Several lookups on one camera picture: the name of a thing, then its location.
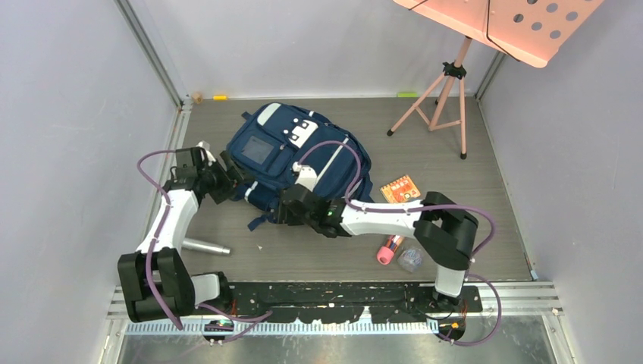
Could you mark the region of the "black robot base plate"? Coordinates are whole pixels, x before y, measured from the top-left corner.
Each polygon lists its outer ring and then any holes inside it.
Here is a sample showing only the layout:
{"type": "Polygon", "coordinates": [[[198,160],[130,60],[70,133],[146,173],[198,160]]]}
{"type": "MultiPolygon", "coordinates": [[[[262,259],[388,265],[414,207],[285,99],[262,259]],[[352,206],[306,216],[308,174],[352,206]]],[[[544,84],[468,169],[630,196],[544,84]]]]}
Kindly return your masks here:
{"type": "Polygon", "coordinates": [[[482,311],[478,288],[465,286],[456,299],[440,298],[431,282],[233,282],[208,306],[241,318],[267,315],[267,322],[376,324],[454,319],[482,311]]]}

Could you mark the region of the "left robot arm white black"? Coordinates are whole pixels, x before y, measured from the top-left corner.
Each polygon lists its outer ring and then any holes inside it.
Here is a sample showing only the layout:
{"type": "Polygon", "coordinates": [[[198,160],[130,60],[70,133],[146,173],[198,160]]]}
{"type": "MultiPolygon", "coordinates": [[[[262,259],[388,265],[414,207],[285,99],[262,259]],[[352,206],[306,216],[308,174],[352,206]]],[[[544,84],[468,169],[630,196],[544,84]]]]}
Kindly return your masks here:
{"type": "Polygon", "coordinates": [[[117,264],[127,314],[132,322],[169,319],[181,330],[181,318],[204,303],[215,314],[231,308],[232,293],[219,271],[191,275],[180,256],[187,228],[203,199],[220,204],[235,196],[246,174],[223,151],[214,157],[209,146],[174,151],[176,164],[164,184],[143,177],[162,195],[162,202],[146,237],[134,253],[117,264]]]}

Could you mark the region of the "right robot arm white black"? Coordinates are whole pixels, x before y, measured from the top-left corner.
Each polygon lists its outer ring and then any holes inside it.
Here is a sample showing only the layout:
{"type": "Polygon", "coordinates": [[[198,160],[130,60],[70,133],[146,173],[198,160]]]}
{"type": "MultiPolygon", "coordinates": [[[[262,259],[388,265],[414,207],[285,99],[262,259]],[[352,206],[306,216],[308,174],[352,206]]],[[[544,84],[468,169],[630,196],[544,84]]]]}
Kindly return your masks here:
{"type": "Polygon", "coordinates": [[[306,224],[328,237],[364,234],[414,238],[437,266],[431,298],[443,311],[463,301],[463,283],[473,255],[478,220],[444,194],[401,204],[324,199],[296,184],[283,190],[280,208],[288,222],[306,224]]]}

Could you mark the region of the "navy blue backpack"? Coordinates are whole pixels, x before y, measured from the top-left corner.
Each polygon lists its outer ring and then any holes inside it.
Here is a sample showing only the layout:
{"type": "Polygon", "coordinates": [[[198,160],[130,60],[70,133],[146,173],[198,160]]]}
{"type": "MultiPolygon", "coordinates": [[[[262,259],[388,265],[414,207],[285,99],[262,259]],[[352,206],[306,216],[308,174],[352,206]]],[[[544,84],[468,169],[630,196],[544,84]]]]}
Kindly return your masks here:
{"type": "Polygon", "coordinates": [[[364,146],[348,130],[318,112],[271,102],[253,114],[243,113],[243,126],[227,144],[230,157],[250,176],[237,187],[236,200],[261,210],[248,228],[277,224],[278,197],[295,184],[293,163],[312,167],[318,180],[314,192],[326,199],[371,202],[372,161],[364,146]]]}

